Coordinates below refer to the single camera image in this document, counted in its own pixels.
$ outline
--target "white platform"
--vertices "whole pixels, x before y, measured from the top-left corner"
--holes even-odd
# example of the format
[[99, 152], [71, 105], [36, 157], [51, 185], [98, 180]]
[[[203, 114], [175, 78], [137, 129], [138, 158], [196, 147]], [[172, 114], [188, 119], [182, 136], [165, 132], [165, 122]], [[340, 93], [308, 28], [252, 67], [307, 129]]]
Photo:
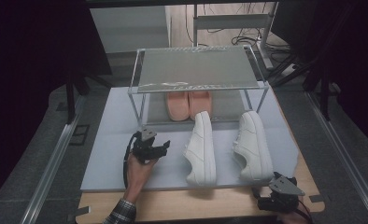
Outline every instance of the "white platform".
[[[84, 175], [81, 190], [124, 190], [122, 161], [126, 146], [137, 130], [137, 122], [127, 94], [128, 88], [113, 88], [107, 99], [105, 112], [94, 141], [92, 154]], [[251, 102], [259, 102], [261, 91], [248, 91]], [[140, 95], [134, 95], [140, 105]], [[272, 90], [266, 94], [260, 110], [267, 143], [272, 156], [274, 171], [292, 177], [297, 164], [298, 148], [289, 127], [280, 113]], [[190, 163], [182, 152], [191, 136], [193, 124], [151, 126], [157, 131], [154, 146], [171, 140], [167, 156], [155, 165], [146, 189], [190, 189], [186, 176], [191, 172]], [[239, 180], [240, 167], [232, 155], [233, 141], [238, 134], [238, 122], [212, 123], [217, 166], [217, 188], [245, 186]]]

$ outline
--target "wall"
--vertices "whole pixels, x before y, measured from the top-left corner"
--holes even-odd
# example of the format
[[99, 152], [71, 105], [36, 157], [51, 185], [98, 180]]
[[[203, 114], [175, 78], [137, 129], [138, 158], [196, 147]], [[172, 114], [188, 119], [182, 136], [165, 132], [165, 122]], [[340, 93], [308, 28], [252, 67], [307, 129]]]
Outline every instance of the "wall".
[[106, 53], [168, 48], [165, 7], [92, 8]]

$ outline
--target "gray floor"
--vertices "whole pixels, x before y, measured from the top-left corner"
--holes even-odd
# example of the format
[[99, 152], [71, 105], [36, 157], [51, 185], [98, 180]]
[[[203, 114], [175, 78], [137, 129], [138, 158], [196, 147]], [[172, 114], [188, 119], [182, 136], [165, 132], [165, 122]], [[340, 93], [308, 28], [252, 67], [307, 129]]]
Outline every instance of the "gray floor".
[[[104, 78], [116, 86], [127, 86], [132, 74], [133, 56], [110, 55], [111, 62], [118, 60], [126, 63], [117, 66], [112, 63], [114, 76]], [[123, 57], [125, 60], [119, 60], [117, 57]], [[321, 213], [312, 214], [312, 217], [315, 223], [368, 223], [368, 211], [302, 91], [303, 79], [298, 77], [280, 88], [275, 88], [275, 92], [326, 203], [326, 209]], [[72, 137], [72, 144], [66, 150], [36, 223], [69, 223], [67, 217], [74, 214], [78, 208], [81, 194], [79, 187], [109, 92], [108, 88], [97, 82], [90, 79], [88, 82], [92, 90], [86, 97], [84, 111], [78, 121], [78, 133], [88, 129], [87, 137]], [[0, 223], [20, 222], [64, 128], [67, 116], [64, 109], [65, 99], [65, 87], [51, 93], [50, 107], [44, 120], [15, 170], [1, 188]], [[368, 182], [368, 139], [351, 122], [334, 97], [330, 99], [330, 113], [334, 128]], [[268, 223], [268, 220], [228, 218], [203, 222]]]

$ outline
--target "wooden table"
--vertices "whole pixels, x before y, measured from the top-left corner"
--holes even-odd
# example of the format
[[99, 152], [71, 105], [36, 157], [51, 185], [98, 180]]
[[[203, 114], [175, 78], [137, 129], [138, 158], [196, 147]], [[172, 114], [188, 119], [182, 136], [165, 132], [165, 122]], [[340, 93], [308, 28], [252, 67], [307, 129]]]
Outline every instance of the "wooden table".
[[[309, 198], [309, 196], [319, 195], [319, 192], [301, 152], [298, 156], [295, 177], [298, 187], [306, 194], [304, 204], [311, 212], [323, 211], [324, 202], [312, 203]], [[78, 208], [89, 206], [91, 212], [77, 217], [77, 223], [101, 223], [122, 196], [123, 192], [82, 193]], [[250, 187], [145, 191], [140, 195], [136, 206], [136, 221], [259, 217], [274, 214], [258, 209], [257, 200], [252, 196]]]

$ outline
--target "person's hand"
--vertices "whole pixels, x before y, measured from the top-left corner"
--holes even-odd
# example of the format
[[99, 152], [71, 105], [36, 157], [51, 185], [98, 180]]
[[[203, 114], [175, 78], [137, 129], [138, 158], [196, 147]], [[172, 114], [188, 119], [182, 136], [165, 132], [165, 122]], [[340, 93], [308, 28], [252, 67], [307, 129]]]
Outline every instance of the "person's hand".
[[140, 194], [141, 189], [149, 180], [152, 167], [158, 160], [149, 161], [146, 164], [140, 163], [140, 161], [132, 154], [128, 157], [128, 188], [123, 195], [123, 199], [135, 203], [137, 197]]
[[[302, 203], [298, 203], [298, 210], [302, 211], [305, 214], [308, 214], [309, 208], [304, 207]], [[290, 213], [278, 213], [278, 217], [280, 217], [280, 220], [284, 224], [307, 224], [308, 221], [299, 215], [296, 212], [290, 212]]]

